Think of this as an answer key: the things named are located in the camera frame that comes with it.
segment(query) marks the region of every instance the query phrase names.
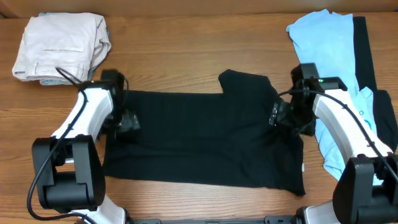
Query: folded white towel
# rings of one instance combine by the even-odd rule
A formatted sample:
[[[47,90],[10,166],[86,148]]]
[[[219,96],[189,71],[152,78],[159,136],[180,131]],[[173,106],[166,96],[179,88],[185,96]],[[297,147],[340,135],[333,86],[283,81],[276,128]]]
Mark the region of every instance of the folded white towel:
[[[64,80],[61,67],[81,81],[111,50],[103,16],[57,13],[32,17],[22,35],[12,74],[22,81]]]

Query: wooden table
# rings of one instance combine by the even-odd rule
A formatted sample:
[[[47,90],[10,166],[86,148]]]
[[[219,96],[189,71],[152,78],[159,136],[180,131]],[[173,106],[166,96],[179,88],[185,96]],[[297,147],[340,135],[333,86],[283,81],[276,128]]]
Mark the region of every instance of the wooden table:
[[[398,13],[366,16],[377,85],[398,111]],[[304,14],[215,17],[107,18],[112,51],[97,69],[117,68],[135,90],[220,93],[218,75],[227,68],[267,75],[277,91],[291,87],[299,61],[285,32]],[[26,19],[0,19],[0,223],[38,223],[27,213],[34,178],[31,145],[50,136],[76,102],[72,86],[41,86],[12,76]],[[336,180],[323,169],[315,138],[303,137],[306,196],[286,190],[175,184],[106,178],[106,193],[134,218],[184,220],[262,218],[293,214],[299,207],[330,200]],[[101,158],[103,142],[97,144]],[[43,210],[35,194],[34,209]],[[67,219],[57,223],[73,223]]]

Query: light blue towel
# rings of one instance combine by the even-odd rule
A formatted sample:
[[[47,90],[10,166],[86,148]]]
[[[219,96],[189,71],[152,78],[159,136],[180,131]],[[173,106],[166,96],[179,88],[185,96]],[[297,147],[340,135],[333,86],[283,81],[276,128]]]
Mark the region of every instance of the light blue towel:
[[[373,117],[373,93],[369,88],[359,91],[355,77],[353,15],[330,14],[326,9],[312,12],[286,28],[293,40],[300,63],[315,63],[319,76],[340,77],[348,88],[355,108],[376,134]],[[317,119],[315,135],[324,168],[337,180],[344,171],[345,163],[329,130]]]
[[[56,14],[56,12],[41,12],[39,13],[39,16],[48,16],[48,15],[52,15],[52,14]],[[88,74],[87,74],[87,80],[91,80],[91,78],[93,78],[93,74],[95,72],[95,70],[98,68],[99,65],[92,67],[91,69],[88,70]],[[39,81],[41,85],[70,85],[71,83],[67,80],[40,80]]]

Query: blue fabric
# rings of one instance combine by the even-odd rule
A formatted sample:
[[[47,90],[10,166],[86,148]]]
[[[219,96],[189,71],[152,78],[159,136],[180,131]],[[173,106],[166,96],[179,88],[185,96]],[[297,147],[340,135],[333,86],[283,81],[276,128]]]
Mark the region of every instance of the blue fabric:
[[[369,88],[359,91],[355,76],[353,15],[330,14],[326,9],[312,12],[286,28],[293,40],[300,63],[315,63],[319,76],[340,77],[348,88],[355,108],[377,134],[373,117],[373,93]],[[329,130],[317,119],[315,135],[324,168],[337,180],[344,171],[343,157]]]
[[[57,14],[56,12],[41,12],[39,13],[39,16],[47,16],[47,15],[52,15],[52,14]],[[88,70],[87,74],[87,80],[91,80],[93,78],[95,70],[98,68],[99,65],[92,67],[91,69]],[[40,80],[41,85],[70,85],[71,83],[66,80]]]

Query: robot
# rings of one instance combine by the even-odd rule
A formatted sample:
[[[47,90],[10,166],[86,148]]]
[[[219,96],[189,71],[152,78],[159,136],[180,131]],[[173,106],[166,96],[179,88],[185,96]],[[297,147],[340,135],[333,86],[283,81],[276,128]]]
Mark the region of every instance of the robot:
[[[35,179],[29,190],[27,208],[38,220],[80,217],[97,224],[362,224],[398,221],[397,157],[370,130],[356,111],[347,87],[339,78],[319,78],[315,64],[301,64],[292,71],[290,102],[279,98],[269,123],[314,135],[314,119],[321,119],[343,156],[346,168],[333,193],[322,205],[302,207],[295,215],[245,220],[133,220],[127,210],[105,194],[105,178],[95,149],[102,129],[123,132],[136,128],[137,117],[123,108],[124,76],[104,70],[100,81],[79,83],[73,75],[57,71],[79,89],[68,118],[50,138],[38,138],[32,146]],[[56,166],[74,163],[75,171],[57,172]],[[373,186],[373,177],[384,180]],[[35,186],[43,208],[62,215],[40,217],[31,200]]]

